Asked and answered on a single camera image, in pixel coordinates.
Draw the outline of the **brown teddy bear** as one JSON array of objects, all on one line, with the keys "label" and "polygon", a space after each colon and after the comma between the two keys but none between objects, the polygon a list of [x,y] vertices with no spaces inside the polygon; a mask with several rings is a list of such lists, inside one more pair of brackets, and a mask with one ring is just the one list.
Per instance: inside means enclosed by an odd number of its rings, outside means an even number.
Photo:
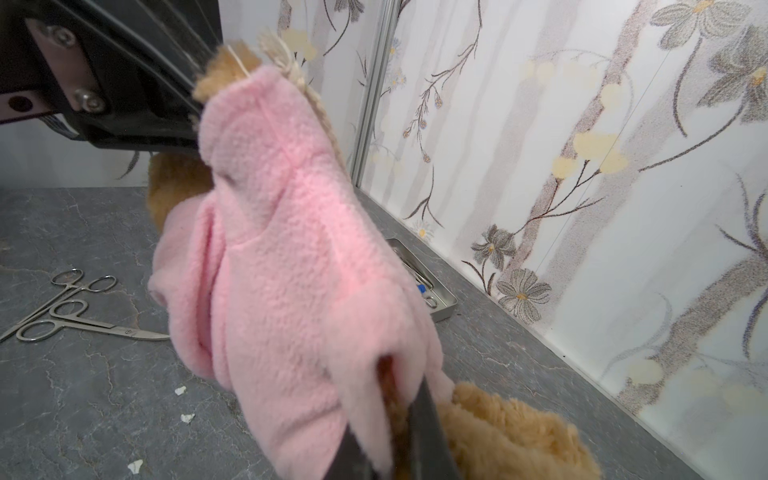
[{"label": "brown teddy bear", "polygon": [[[243,43],[224,45],[197,80],[193,96],[205,109],[206,103],[216,94],[261,66],[276,68],[306,98],[349,181],[337,142],[328,131],[327,115],[316,93],[305,84],[296,63],[265,65]],[[213,188],[212,171],[201,154],[201,121],[202,117],[198,127],[198,155],[159,153],[150,160],[147,204],[160,237],[164,222],[175,206]],[[400,399],[390,359],[379,362],[377,374],[389,422],[393,467],[382,474],[372,466],[378,479],[410,479],[408,407],[415,398],[410,402]],[[507,400],[487,393],[471,383],[451,382],[453,389],[447,400],[437,398],[430,387],[429,390],[462,479],[600,477],[600,467],[582,442],[578,430],[560,416],[537,410],[516,399]]]}]

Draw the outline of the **steel surgical scissors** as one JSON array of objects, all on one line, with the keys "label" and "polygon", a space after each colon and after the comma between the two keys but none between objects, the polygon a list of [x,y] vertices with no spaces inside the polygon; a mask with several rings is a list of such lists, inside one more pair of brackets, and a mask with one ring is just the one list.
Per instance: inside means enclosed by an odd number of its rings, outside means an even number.
[{"label": "steel surgical scissors", "polygon": [[170,335],[166,333],[122,327],[82,317],[88,307],[89,304],[81,299],[60,302],[49,309],[47,318],[35,320],[20,327],[15,337],[21,342],[35,343],[46,340],[62,330],[71,329],[134,340],[166,341],[170,339]]}]

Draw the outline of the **pink teddy hoodie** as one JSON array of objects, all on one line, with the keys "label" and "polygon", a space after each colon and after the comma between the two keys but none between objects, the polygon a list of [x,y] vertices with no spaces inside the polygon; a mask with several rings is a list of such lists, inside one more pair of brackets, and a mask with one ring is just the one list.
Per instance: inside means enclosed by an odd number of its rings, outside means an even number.
[{"label": "pink teddy hoodie", "polygon": [[281,478],[322,478],[346,431],[390,472],[379,362],[404,402],[453,389],[414,279],[276,68],[209,100],[199,142],[213,188],[171,210],[149,281],[179,357],[236,396]]}]

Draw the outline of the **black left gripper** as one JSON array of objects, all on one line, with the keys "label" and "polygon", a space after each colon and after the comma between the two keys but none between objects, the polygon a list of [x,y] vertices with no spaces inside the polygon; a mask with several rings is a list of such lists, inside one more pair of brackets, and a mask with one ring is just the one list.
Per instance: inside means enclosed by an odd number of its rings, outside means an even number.
[{"label": "black left gripper", "polygon": [[194,152],[216,1],[3,1],[1,122],[59,113],[102,149]]}]

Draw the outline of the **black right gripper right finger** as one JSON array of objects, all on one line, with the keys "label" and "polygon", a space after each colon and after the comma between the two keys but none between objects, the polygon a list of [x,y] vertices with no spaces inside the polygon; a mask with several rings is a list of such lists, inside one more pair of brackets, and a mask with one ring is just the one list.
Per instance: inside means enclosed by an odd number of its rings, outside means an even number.
[{"label": "black right gripper right finger", "polygon": [[408,407],[410,474],[416,480],[461,480],[440,418],[423,379]]}]

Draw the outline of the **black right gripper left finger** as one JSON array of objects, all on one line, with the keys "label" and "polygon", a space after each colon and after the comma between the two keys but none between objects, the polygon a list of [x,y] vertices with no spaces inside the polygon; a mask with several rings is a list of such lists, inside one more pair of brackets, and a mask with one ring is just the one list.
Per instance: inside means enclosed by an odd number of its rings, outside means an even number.
[{"label": "black right gripper left finger", "polygon": [[355,437],[343,437],[324,480],[377,480],[379,475]]}]

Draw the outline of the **metal instrument tray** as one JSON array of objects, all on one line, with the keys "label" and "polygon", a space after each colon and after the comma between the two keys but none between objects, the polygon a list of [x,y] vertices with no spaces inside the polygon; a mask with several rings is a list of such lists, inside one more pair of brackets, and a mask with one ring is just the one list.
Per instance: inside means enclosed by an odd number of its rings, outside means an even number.
[{"label": "metal instrument tray", "polygon": [[389,238],[386,242],[416,282],[432,320],[439,323],[449,319],[458,305],[457,297],[400,240]]}]

